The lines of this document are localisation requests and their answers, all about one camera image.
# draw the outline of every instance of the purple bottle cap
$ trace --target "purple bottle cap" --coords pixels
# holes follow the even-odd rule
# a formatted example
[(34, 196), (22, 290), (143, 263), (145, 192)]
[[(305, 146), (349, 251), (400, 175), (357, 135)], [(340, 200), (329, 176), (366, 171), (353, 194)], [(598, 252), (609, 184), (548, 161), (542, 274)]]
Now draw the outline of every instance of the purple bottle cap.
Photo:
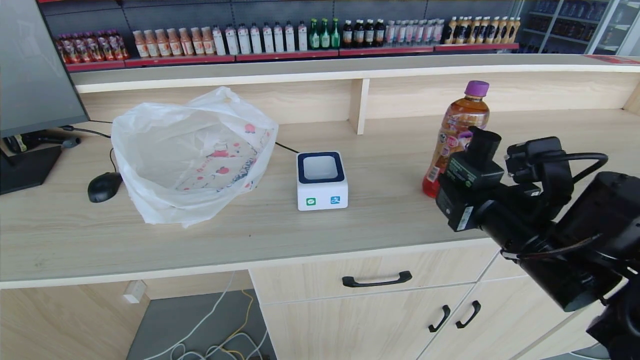
[(467, 84), (465, 94), (471, 96), (484, 97), (489, 90), (489, 83), (480, 80), (472, 80)]

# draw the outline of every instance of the floor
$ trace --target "floor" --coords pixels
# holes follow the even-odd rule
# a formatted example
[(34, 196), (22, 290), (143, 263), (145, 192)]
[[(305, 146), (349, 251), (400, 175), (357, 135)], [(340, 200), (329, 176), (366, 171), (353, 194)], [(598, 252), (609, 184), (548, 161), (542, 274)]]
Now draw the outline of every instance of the floor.
[[(255, 299), (253, 290), (245, 290)], [(189, 334), (192, 328), (211, 311), (213, 305), (219, 299), (220, 294), (195, 295), (190, 297), (153, 300), (145, 313), (138, 329), (138, 333), (131, 345), (127, 360), (143, 360), (158, 354), (184, 336)], [(220, 344), (244, 322), (247, 306), (250, 299), (240, 291), (228, 292), (218, 304), (215, 312), (206, 319), (201, 326), (185, 342), (187, 350), (194, 350), (204, 355), (211, 345)], [(257, 344), (260, 343), (266, 331), (262, 313), (257, 300), (253, 302), (249, 312), (249, 318), (243, 332), (251, 336)], [(249, 355), (254, 350), (253, 345), (244, 337), (234, 338), (226, 345), (227, 350), (236, 350)], [(260, 348), (263, 359), (276, 360), (269, 336)], [(177, 359), (182, 351), (177, 349), (172, 359)], [(155, 357), (154, 360), (171, 359), (169, 353)], [(229, 355), (218, 351), (207, 360), (226, 359)], [(195, 355), (189, 355), (184, 360), (200, 360)]]

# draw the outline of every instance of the green glass bottle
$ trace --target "green glass bottle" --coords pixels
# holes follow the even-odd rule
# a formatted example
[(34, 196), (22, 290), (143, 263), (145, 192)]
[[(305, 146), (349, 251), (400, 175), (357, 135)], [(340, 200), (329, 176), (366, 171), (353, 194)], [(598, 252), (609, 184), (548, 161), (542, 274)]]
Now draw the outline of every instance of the green glass bottle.
[(326, 18), (322, 19), (322, 33), (320, 34), (320, 47), (328, 49), (331, 45), (331, 37), (329, 36), (329, 25)]
[(320, 48), (320, 35), (318, 35), (318, 20), (311, 19), (311, 30), (309, 31), (309, 47), (311, 50)]
[(333, 18), (333, 31), (331, 32), (331, 48), (340, 49), (340, 34), (338, 33), (338, 18)]

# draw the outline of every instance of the monitor stand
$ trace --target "monitor stand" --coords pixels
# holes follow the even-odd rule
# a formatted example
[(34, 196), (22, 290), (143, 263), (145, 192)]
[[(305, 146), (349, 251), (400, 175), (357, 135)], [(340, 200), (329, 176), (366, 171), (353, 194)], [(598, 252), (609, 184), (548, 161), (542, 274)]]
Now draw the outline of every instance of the monitor stand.
[(60, 146), (7, 156), (0, 149), (0, 195), (42, 185), (58, 160)]

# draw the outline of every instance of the white box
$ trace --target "white box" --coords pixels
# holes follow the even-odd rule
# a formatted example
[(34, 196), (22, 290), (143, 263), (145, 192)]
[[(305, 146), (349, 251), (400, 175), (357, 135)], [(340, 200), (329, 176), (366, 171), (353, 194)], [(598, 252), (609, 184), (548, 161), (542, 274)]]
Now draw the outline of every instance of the white box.
[(302, 152), (296, 157), (298, 210), (344, 209), (349, 186), (337, 151)]

